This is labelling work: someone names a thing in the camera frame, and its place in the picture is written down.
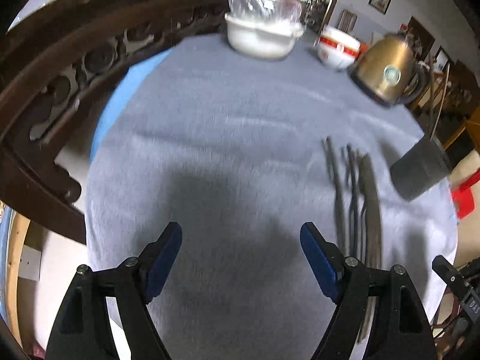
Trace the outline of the gold electric kettle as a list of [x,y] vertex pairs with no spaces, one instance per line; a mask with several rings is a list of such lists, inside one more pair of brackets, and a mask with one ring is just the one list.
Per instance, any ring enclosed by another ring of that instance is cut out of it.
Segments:
[[388,33],[370,47],[352,68],[350,77],[365,94],[384,107],[405,105],[429,83],[416,61],[406,33]]

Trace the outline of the grey table cloth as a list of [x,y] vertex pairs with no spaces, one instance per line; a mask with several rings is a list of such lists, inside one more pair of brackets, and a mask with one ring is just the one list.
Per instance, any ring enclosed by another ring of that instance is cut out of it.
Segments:
[[383,267],[404,266],[433,317],[453,259],[455,209],[443,181],[412,202],[389,168],[421,137],[404,106],[385,108],[298,43],[276,62],[219,34],[196,36],[135,67],[126,101],[89,169],[89,264],[116,267],[171,221],[182,245],[148,310],[174,359],[309,359],[334,304],[299,242],[312,222],[334,241],[335,186],[323,142],[366,153],[381,203]]

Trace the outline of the dark chopstick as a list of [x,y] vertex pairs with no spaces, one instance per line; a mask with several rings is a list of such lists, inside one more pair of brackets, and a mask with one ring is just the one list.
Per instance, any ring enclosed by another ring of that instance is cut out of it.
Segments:
[[433,138],[434,138],[436,128],[437,128],[438,123],[439,123],[439,118],[441,116],[441,112],[442,112],[442,109],[443,109],[443,104],[444,104],[444,101],[445,101],[445,98],[446,98],[446,95],[447,95],[448,81],[449,81],[449,78],[450,78],[450,70],[451,70],[451,64],[448,63],[447,64],[447,72],[446,72],[445,78],[443,80],[442,97],[441,97],[440,102],[439,102],[439,109],[438,109],[438,112],[437,112],[436,116],[434,116],[434,118],[432,119],[432,126],[431,126],[430,134],[429,134],[429,140],[430,141],[432,141]]
[[360,191],[364,197],[360,215],[364,235],[363,263],[368,268],[380,269],[383,262],[383,231],[374,167],[368,154],[358,158],[358,165]]
[[348,251],[348,238],[343,205],[343,186],[338,173],[338,161],[331,137],[325,139],[325,157],[329,177],[334,186],[334,222],[337,231],[337,246],[343,254]]
[[350,192],[350,202],[344,219],[345,228],[345,252],[348,256],[360,258],[361,236],[360,236],[360,208],[359,208],[359,186],[357,177],[356,155],[350,144],[343,150],[343,157],[346,164],[346,186]]
[[434,76],[434,57],[429,53],[429,66],[430,66],[430,100],[429,100],[429,123],[426,136],[428,141],[432,140],[433,136],[433,128],[434,128],[434,84],[435,84],[435,76]]

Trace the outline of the white ceramic pot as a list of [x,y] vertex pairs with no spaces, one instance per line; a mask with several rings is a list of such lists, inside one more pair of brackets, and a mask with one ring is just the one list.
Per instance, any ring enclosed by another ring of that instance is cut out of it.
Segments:
[[224,19],[229,45],[237,52],[257,59],[286,58],[305,32],[305,27],[299,22],[268,24],[235,18],[230,13],[225,13]]

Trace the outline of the blue under cloth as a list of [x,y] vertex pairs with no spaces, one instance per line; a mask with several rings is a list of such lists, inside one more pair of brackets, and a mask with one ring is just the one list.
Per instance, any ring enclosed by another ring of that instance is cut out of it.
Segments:
[[101,113],[94,131],[90,148],[89,162],[95,159],[98,148],[107,135],[109,129],[119,117],[120,113],[127,106],[131,97],[138,90],[143,80],[168,57],[172,49],[160,52],[140,63],[136,63],[128,69],[125,77],[115,88],[112,96],[109,97],[106,106]]

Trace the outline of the dark carved wooden bench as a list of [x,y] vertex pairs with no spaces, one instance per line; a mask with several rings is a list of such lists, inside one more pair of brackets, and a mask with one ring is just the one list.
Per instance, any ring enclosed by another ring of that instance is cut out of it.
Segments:
[[215,33],[227,0],[55,0],[1,38],[1,200],[79,243],[80,184],[55,159],[128,69]]

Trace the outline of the red white stacked bowls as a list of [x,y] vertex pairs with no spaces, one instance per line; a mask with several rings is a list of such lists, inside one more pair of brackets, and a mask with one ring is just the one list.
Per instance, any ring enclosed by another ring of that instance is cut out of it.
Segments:
[[360,46],[353,36],[327,25],[318,38],[317,54],[326,67],[345,70],[357,59]]

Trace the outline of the red plastic chair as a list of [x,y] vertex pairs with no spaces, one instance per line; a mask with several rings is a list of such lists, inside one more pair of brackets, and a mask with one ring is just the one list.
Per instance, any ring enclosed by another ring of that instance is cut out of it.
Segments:
[[475,200],[472,187],[480,180],[480,169],[476,170],[470,177],[461,182],[451,192],[451,197],[456,208],[458,219],[464,219],[475,209]]

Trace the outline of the clear plastic bag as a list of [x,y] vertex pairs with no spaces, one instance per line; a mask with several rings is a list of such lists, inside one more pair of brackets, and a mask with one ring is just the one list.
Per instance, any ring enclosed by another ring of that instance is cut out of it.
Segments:
[[255,22],[300,22],[302,4],[297,0],[228,0],[236,19]]

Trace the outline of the framed wall picture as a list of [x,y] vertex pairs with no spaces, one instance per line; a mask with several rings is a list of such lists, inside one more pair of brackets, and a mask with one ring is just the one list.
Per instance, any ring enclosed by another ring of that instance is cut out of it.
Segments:
[[391,0],[368,0],[368,4],[385,15],[391,4]]

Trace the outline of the grey perforated utensil holder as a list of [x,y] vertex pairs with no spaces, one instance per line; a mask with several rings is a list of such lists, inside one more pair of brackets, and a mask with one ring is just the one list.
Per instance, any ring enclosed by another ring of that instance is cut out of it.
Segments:
[[391,182],[403,200],[411,202],[435,186],[452,171],[452,166],[436,136],[424,135],[390,167]]

